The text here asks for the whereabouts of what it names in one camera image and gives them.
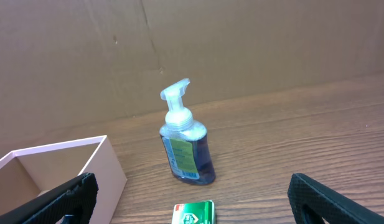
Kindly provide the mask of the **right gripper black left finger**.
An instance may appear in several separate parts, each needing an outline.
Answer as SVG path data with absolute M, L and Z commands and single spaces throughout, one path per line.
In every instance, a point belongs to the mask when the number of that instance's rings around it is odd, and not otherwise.
M 99 188 L 87 172 L 0 216 L 0 224 L 89 224 Z

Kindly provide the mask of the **green soap bar pack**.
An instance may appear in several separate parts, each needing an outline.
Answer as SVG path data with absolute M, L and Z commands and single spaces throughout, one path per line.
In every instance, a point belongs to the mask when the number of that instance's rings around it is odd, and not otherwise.
M 174 205 L 172 224 L 216 224 L 215 204 L 212 200 Z

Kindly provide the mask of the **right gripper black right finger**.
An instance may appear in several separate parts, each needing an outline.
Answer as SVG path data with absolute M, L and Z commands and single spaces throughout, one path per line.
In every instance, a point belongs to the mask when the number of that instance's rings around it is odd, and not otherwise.
M 297 224 L 384 224 L 384 217 L 302 173 L 291 177 L 288 199 Z

